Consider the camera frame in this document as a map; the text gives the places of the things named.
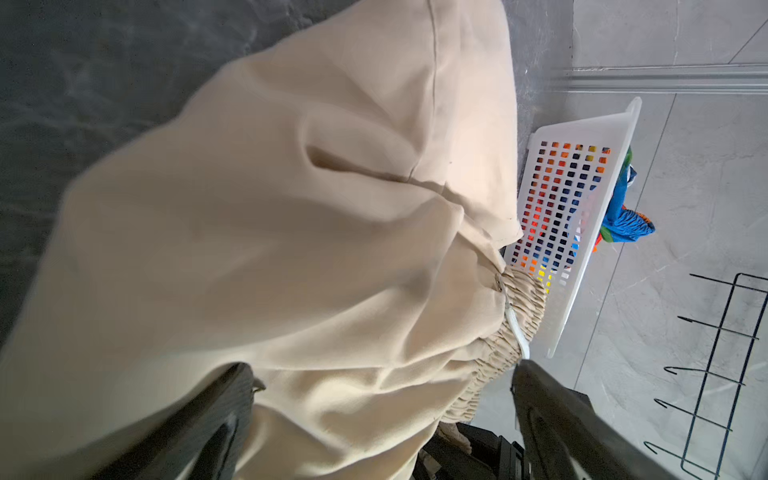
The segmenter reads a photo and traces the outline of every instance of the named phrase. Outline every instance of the dark gray countertop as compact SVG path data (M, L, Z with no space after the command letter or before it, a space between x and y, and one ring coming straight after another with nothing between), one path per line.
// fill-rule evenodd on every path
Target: dark gray countertop
M58 199L88 165L170 120L227 61L354 0L129 0L0 6L0 344L34 275ZM553 72L571 66L571 0L504 0L521 157L559 119Z

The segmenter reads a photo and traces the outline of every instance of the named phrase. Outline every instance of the black wire rack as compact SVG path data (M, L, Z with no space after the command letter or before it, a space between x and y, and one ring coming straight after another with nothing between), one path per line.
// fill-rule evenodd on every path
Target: black wire rack
M691 319L691 318L688 318L688 317L685 317L685 316L679 316L678 317L679 319L685 320L686 322L707 326L709 328L714 328L714 329L717 330L717 332L715 333L715 339L712 342L712 350L710 352L710 359L707 362L706 369L691 369L691 368L685 368L685 367L680 367L680 366L665 366L664 367L664 370L666 372L669 372L669 373L671 373L673 375L677 375L677 372L702 372L704 374L703 375L703 379L701 380L701 387L699 389L699 396L698 396L698 398L696 400L696 406L694 407L694 410L692 412L690 412L690 411L688 411L686 409L682 409L679 406L675 406L675 405L672 405L669 402L665 402L664 400L654 399L654 401L657 404L659 404L660 406L663 406L665 409L666 408L672 408L672 409L676 409L676 410L679 410L681 412L684 412L684 413L687 413L688 415L690 415L690 428L688 429L688 436L686 437L685 446L683 447L683 454L682 455L678 455L677 453L671 452L670 450L664 449L664 448L660 447L659 445L655 445L654 443L651 443L651 442L643 442L643 444L649 450L651 450L655 454L658 454L657 450L661 450L662 452L665 452L665 453L667 453L669 455L672 455L673 457L676 457L676 458L680 459L680 469L682 469L688 475L691 475L694 478L698 478L699 480L704 480L704 478L701 478L700 476L694 474L693 472L691 472L689 469L686 468L687 465L692 465L692 466L695 466L697 468L700 468L704 472L708 472L708 473L712 474L713 475L713 480L715 480L715 479L720 477L720 468L723 465L723 457L725 456L725 449L726 449L726 445L728 443L728 435L733 431L731 429L731 423L733 422L733 414L736 412L736 403L739 401L739 393L741 391L741 387L745 386L744 385L744 375L746 374L747 365L750 362L750 355L752 355L752 347L754 346L755 342L757 340L759 340L759 338L757 338L757 332L760 329L760 322L763 320L763 314L766 311L766 305L768 305L768 290L761 290L761 289L755 288L753 286L743 285L743 284L740 284L739 281L742 280L742 279L752 279L752 280L765 280L765 281L768 281L768 278L765 278L765 277L762 277L762 276L749 275L748 273L738 273L733 278L733 282L726 282L726 281L723 281L723 280L717 280L717 279L714 279L714 278L709 278L708 276L696 275L694 273L692 273L691 276L694 276L694 277L696 277L698 279L709 280L711 282L725 283L726 285L730 285L730 292L728 293L728 300L726 301L725 309L723 310L723 315L720 317L720 324L719 325L712 325L710 323L701 322L699 320ZM737 291L737 289L747 289L747 290L752 290L752 291L755 291L755 292L758 292L758 293L765 294L765 298L763 299L762 308L760 308L760 314L757 317L757 321L755 323L755 328L752 331L751 335L749 333L742 333L742 332L738 332L738 331L733 330L733 329L728 329L728 328L725 328L723 326L724 323L725 323L726 317L728 315L728 309L731 307L731 301L733 300L733 294ZM722 376L722 375L720 375L718 373L710 371L710 368L712 366L712 360L714 359L715 352L717 351L717 347L720 344L720 333L721 332L729 332L729 333L733 333L733 334L738 335L738 336L744 336L744 337L750 339L750 346L749 346L749 348L746 351L746 357L744 358L744 364L743 364L742 369L741 369L741 376L739 377L738 380L731 379L729 377ZM732 383L736 384L736 393L733 396L733 404L730 407L730 416L728 417L728 423L726 425L722 425L721 423L715 422L715 421L713 421L711 419L708 419L708 418L705 418L705 417L699 415L699 408L701 407L701 399L702 399L702 396L704 394L704 388L707 385L707 378L709 376L714 376L714 377L716 377L718 379L723 379L723 380L726 380L728 382L732 382ZM720 427L722 430L724 430L723 444L720 447L720 457L717 459L717 467L714 470L712 470L710 468L707 468L707 467L704 467L702 465L699 465L698 463L693 462L693 461L691 461L691 460L689 460L687 458L687 456L690 454L690 442L691 442L691 439L694 436L694 426L696 425L696 421L697 420L701 420L703 422L707 422L707 423L709 423L711 425L715 425L717 427Z

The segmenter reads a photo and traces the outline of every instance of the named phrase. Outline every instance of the laundry basket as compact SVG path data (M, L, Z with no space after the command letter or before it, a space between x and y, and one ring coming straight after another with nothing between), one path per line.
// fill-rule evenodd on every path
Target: laundry basket
M641 105L635 98L624 113L541 127L528 143L518 195L523 237L507 247L504 257L548 289L536 341L550 358L587 269Z

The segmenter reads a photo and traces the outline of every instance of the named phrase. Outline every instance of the perforated basket side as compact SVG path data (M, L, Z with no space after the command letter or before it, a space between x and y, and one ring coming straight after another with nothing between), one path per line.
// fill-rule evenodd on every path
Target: perforated basket side
M554 355L627 154L642 102L624 113L536 130L518 195L523 237L505 260L545 284L549 297L535 341Z

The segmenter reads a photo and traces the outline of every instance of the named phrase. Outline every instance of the tile grout line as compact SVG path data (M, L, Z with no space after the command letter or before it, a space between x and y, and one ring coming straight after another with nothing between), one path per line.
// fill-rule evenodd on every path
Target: tile grout line
M656 155L659 153L659 147L661 146L661 139L664 138L664 132L667 130L667 124L670 121L670 116L672 116L672 108L674 107L675 100L677 100L677 94L675 94L674 97L672 97L670 110L667 112L667 118L664 120L664 126L661 128L661 135L659 135L659 142L656 144L656 150L654 150L654 156L650 159L650 165L648 166L648 173L645 175L645 181L643 182L643 187L640 189L640 195L637 196L637 204L635 205L635 209L637 209L637 205L640 205L640 199L643 197L643 192L645 191L645 185L648 183L648 178L650 177L650 169L653 168L654 166L654 162L656 161ZM589 343L587 343L587 349L584 351L584 358L581 360L581 365L578 368L578 374L576 375L576 380L574 381L573 390L576 390L576 385L578 385L578 380L581 377L581 370L584 369L584 364L587 362L587 355L589 354L589 348L592 346L592 339L594 338L594 333L598 331L598 323L600 322L600 316L603 314L605 301L608 298L608 291L611 289L611 284L614 282L614 275L616 275L616 270L619 267L619 262L621 261L621 254L624 252L625 245L626 243L621 244L621 249L619 250L619 256L616 259L616 265L614 265L614 271L611 273L611 278L608 280L608 288L605 290L605 297L603 297L603 303L601 303L600 310L598 310L598 318L595 320L594 327L592 328L592 334L589 336Z
M744 42L744 45L741 45L741 48L739 48L739 51L737 51L736 54L728 61L728 64L730 64L730 62L732 62L736 57L739 56L739 53L741 53L741 51L752 41L752 39L755 38L755 35L760 33L760 30L762 30L763 27L766 26L766 24L768 24L768 18L766 18L766 21L764 21L763 24L760 27L758 27L757 30L755 30L755 32L752 34L749 40Z

